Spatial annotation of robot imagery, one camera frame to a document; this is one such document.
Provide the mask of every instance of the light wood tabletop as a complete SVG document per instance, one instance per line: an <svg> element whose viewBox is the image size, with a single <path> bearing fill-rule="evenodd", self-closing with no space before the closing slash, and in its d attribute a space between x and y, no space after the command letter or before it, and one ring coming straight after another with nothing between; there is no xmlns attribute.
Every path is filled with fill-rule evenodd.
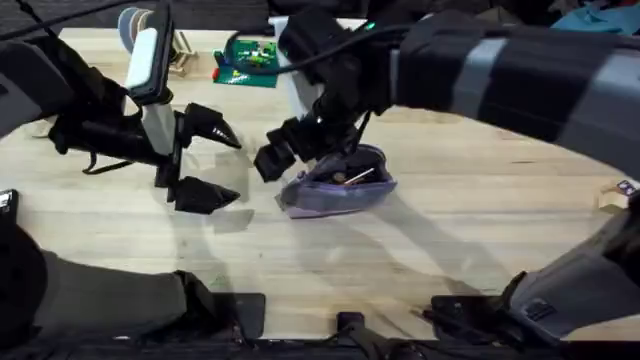
<svg viewBox="0 0 640 360"><path fill-rule="evenodd" d="M153 187L154 168L85 176L88 154L60 156L48 140L17 130L0 141L0 188L22 193L19 222L43 248L107 268L184 269L215 291L262 292L269 338L324 337L339 311L363 312L387 336L431 338L411 309L433 295L498 294L608 217L594 210L594 198L620 176L615 170L470 119L392 109L372 120L364 142L386 152L395 193L362 213L292 221L274 200L282 182L265 184L252 167L265 133L292 115L283 82L214 84L212 51L231 32L185 35L200 56L187 77L171 76L173 106L223 112L244 149L195 140L182 175L235 189L241 199L211 216L178 213L165 203L166 190ZM129 56L116 30L65 29L61 37L104 75L124 80ZM640 340L640 319L571 339Z"/></svg>

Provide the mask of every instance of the green circuit board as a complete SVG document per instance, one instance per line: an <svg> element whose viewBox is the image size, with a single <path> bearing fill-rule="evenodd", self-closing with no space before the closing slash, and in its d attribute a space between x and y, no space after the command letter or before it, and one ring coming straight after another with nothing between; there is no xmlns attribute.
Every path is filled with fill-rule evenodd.
<svg viewBox="0 0 640 360"><path fill-rule="evenodd" d="M263 69L280 67L276 55L276 44L273 42L238 40L233 46L233 52L236 62L245 66ZM227 64L221 51L215 51L213 55L218 63L218 69L213 74L215 83L268 88L275 88L278 83L277 75L243 74Z"/></svg>

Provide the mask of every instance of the purple bag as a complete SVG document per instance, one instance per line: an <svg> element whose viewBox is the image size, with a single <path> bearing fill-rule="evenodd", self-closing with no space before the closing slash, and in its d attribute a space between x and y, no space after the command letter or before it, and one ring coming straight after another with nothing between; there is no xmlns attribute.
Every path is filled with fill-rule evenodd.
<svg viewBox="0 0 640 360"><path fill-rule="evenodd" d="M341 154L328 155L318 161L313 170L301 172L297 179L282 189L280 206L292 219L340 215L368 209L384 200L397 185L386 169L386 160L380 149L364 144L346 157ZM356 174L353 173L354 170L360 177L348 176L350 172ZM347 175L343 184L336 183L336 174Z"/></svg>

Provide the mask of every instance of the cable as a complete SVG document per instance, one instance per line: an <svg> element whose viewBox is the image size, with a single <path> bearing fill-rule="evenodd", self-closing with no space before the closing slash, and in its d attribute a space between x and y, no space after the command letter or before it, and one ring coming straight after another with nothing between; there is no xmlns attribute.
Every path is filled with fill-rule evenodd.
<svg viewBox="0 0 640 360"><path fill-rule="evenodd" d="M360 145L360 140L362 140L362 135L364 135L364 130L367 128L367 124L369 124L369 120L371 120L371 111L367 111L364 114L364 120L362 120L362 125L358 129L358 135L353 141L353 145L351 145L351 153L354 154L358 150L358 145Z"/></svg>
<svg viewBox="0 0 640 360"><path fill-rule="evenodd" d="M58 18L51 19L51 20L47 20L47 21L44 21L42 23L26 27L24 29L12 31L12 32L5 33L5 34L0 34L0 41L5 41L5 40L13 39L13 38L16 38L16 37L19 37L19 36L24 36L24 35L27 35L27 34L30 34L30 33L34 32L34 31L42 30L42 29L45 29L47 27L51 27L51 26L63 23L65 21L69 21L69 20L72 20L72 19L76 19L76 18L79 18L79 17L91 15L91 14L95 14L97 12L108 10L108 9L111 9L111 8L114 8L114 7L117 7L117 6L133 4L133 3L138 3L138 2L157 2L157 1L160 1L160 0L117 0L117 1L114 1L114 2L111 2L111 3L107 3L107 4L104 4L104 5L96 6L96 7L91 8L91 9L82 10L82 11L78 11L76 13L60 16Z"/></svg>
<svg viewBox="0 0 640 360"><path fill-rule="evenodd" d="M31 16L33 21L35 21L37 24L42 24L42 18L38 16L38 14L36 14L31 4L29 4L24 0L15 0L15 1L16 3L18 3L18 6L20 7L20 11ZM44 31L47 33L47 35L51 36L52 38L58 37L58 35L55 32L53 32L53 30L51 30L51 28L48 26L44 28Z"/></svg>
<svg viewBox="0 0 640 360"><path fill-rule="evenodd" d="M131 162L131 161L121 161L119 163L103 166L101 168L98 168L98 169L94 170L94 167L96 166L96 163L98 162L98 155L96 154L95 151L91 151L89 153L89 156L90 156L91 162L89 163L89 166L86 169L82 170L82 173L85 174L85 175L100 175L100 174L104 174L104 173L109 172L109 171L119 170L119 169L125 168L125 167L127 167L129 165L133 165L133 162Z"/></svg>
<svg viewBox="0 0 640 360"><path fill-rule="evenodd" d="M370 40L376 36L380 36L380 35L386 35L386 34L391 34L391 33L400 33L400 32L406 32L409 29L411 29L412 25L394 25L394 26L388 26L385 28L381 28L381 29L375 29L375 30L370 30L367 32L363 32L360 34L357 34L356 36L354 36L353 38L351 38L350 40L330 49L327 50L325 52L322 52L318 55L312 56L310 58L307 58L303 61L297 62L295 64L291 64L285 67L280 67L277 69L258 69L258 68L250 68L250 67L245 67L244 65L238 64L238 62L235 59L234 55L234 51L233 51L233 44L234 42L240 37L240 36L247 36L247 35L263 35L263 36L269 36L273 34L273 27L269 26L269 27L260 27L260 28L254 28L254 29L247 29L247 30L240 30L235 32L233 35L231 35L231 37L227 40L227 44L224 47L224 53L225 53L225 59L227 61L227 63L233 67L235 70L238 70L241 73L247 74L247 75L280 75L280 74L285 74L285 73L289 73L292 71L296 71L296 70L300 70L302 68L305 68L307 66L313 65L315 63L318 63L320 61L326 60L332 56L335 56L336 54L338 54L339 52L342 52L358 43L361 43L363 41L366 40Z"/></svg>

